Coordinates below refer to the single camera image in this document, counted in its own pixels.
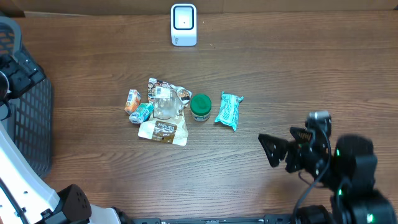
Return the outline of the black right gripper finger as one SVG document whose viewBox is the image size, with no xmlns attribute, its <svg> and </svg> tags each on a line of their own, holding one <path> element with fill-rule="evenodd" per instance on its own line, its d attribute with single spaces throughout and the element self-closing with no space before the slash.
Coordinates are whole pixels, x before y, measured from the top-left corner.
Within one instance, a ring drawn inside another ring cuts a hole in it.
<svg viewBox="0 0 398 224">
<path fill-rule="evenodd" d="M 313 133 L 305 128 L 290 128 L 290 134 L 299 144 L 310 143 L 313 138 Z"/>
<path fill-rule="evenodd" d="M 268 134 L 258 135 L 258 140 L 266 153 L 270 166 L 277 167 L 285 159 L 289 142 Z"/>
</svg>

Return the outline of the mint green wipe packet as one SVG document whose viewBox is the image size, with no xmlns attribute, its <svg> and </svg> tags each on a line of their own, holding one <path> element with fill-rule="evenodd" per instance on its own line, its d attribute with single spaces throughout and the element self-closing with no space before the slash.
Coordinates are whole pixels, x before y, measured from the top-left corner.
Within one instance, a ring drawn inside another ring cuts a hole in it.
<svg viewBox="0 0 398 224">
<path fill-rule="evenodd" d="M 215 118 L 216 123 L 222 123 L 237 130 L 239 120 L 239 105 L 243 101 L 243 96 L 237 96 L 224 91 L 221 93 L 221 105 L 218 115 Z"/>
</svg>

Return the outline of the green lid spice jar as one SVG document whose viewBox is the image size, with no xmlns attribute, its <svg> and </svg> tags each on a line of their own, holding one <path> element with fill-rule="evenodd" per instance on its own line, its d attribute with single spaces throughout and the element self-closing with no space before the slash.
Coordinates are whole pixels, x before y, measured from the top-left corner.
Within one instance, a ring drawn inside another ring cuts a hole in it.
<svg viewBox="0 0 398 224">
<path fill-rule="evenodd" d="M 191 114 L 195 121 L 206 121 L 210 117 L 211 108 L 211 100 L 207 95 L 197 94 L 190 101 Z"/>
</svg>

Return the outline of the brown white snack bag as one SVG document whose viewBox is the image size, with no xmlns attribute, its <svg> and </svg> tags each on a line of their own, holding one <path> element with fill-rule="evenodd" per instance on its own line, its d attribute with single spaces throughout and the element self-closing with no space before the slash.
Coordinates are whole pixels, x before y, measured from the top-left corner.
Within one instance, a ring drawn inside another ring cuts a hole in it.
<svg viewBox="0 0 398 224">
<path fill-rule="evenodd" d="M 138 136 L 162 143 L 185 146 L 188 130 L 184 109 L 192 99 L 192 92 L 156 78 L 148 81 L 148 100 L 154 107 L 143 122 Z"/>
</svg>

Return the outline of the orange tissue pack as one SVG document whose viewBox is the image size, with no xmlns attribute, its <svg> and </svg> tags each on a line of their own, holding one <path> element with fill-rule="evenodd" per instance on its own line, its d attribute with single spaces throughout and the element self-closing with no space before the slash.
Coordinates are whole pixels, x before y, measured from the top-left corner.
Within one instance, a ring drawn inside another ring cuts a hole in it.
<svg viewBox="0 0 398 224">
<path fill-rule="evenodd" d="M 130 89 L 124 107 L 125 112 L 127 114 L 135 112 L 140 103 L 141 103 L 141 94 L 137 90 Z"/>
</svg>

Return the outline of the cream green packet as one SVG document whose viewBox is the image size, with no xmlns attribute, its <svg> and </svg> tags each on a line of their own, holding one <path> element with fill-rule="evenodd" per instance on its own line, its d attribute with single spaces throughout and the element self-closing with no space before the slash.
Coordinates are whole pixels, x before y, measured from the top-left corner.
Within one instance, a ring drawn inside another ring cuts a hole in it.
<svg viewBox="0 0 398 224">
<path fill-rule="evenodd" d="M 129 121 L 132 124 L 142 124 L 147 121 L 154 110 L 152 103 L 141 103 L 137 109 L 130 114 Z"/>
</svg>

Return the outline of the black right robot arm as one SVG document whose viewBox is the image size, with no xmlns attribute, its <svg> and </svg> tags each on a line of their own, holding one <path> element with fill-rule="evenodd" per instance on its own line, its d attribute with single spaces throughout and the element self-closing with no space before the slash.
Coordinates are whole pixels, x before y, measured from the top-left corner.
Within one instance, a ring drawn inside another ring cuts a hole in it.
<svg viewBox="0 0 398 224">
<path fill-rule="evenodd" d="M 287 172 L 305 170 L 314 178 L 293 209 L 292 223 L 397 223 L 394 207 L 374 187 L 377 157 L 371 140 L 345 135 L 331 149 L 325 128 L 290 132 L 294 141 L 268 134 L 258 140 L 272 167 L 285 161 Z M 333 192 L 331 212 L 321 205 L 301 206 L 319 183 Z"/>
</svg>

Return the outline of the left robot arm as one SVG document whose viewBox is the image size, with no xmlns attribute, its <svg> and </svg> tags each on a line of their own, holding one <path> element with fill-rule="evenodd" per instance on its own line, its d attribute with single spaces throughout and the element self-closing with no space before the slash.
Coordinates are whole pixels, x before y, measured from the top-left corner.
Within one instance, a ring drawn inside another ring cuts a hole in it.
<svg viewBox="0 0 398 224">
<path fill-rule="evenodd" d="M 43 177 L 52 167 L 53 88 L 24 54 L 1 54 L 1 219 L 3 223 L 132 223 L 121 210 L 92 205 L 79 186 L 61 191 Z"/>
</svg>

